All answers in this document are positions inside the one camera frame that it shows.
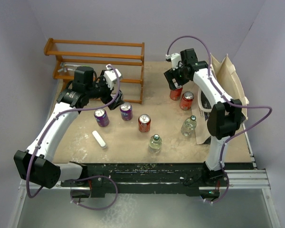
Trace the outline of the canvas tote bag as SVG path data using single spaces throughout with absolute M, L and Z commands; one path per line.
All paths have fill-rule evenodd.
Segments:
M 240 79 L 236 73 L 235 66 L 232 64 L 228 55 L 222 61 L 218 61 L 211 56 L 211 71 L 214 73 L 214 80 L 219 83 L 219 89 L 225 97 L 240 100 L 242 105 L 249 104 Z M 207 121 L 211 112 L 211 106 L 197 84 L 193 86 L 194 100 L 191 106 L 192 114 L 197 118 L 195 137 L 197 144 L 210 143 L 210 133 L 207 129 Z

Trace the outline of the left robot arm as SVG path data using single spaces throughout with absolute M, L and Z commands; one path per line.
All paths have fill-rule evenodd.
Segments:
M 54 164 L 57 147 L 71 123 L 83 111 L 90 99 L 101 99 L 103 107 L 113 110 L 123 103 L 120 82 L 122 74 L 112 65 L 99 76 L 92 67 L 79 66 L 74 79 L 59 94 L 57 103 L 47 123 L 34 142 L 25 150 L 18 150 L 14 161 L 26 187 L 34 183 L 43 188 L 52 188 L 59 181 L 72 180 L 77 186 L 88 182 L 87 167 L 77 162 Z M 114 89 L 118 92 L 112 96 Z

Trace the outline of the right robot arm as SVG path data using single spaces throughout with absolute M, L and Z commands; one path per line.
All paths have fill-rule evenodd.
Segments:
M 194 49 L 186 49 L 179 54 L 165 55 L 171 62 L 171 69 L 164 76 L 171 90 L 193 81 L 207 98 L 211 111 L 207 129 L 211 135 L 210 151 L 203 164 L 201 178 L 207 186 L 212 186 L 226 177 L 224 159 L 228 142 L 241 124 L 242 103 L 224 91 L 211 71 L 211 63 L 198 61 Z

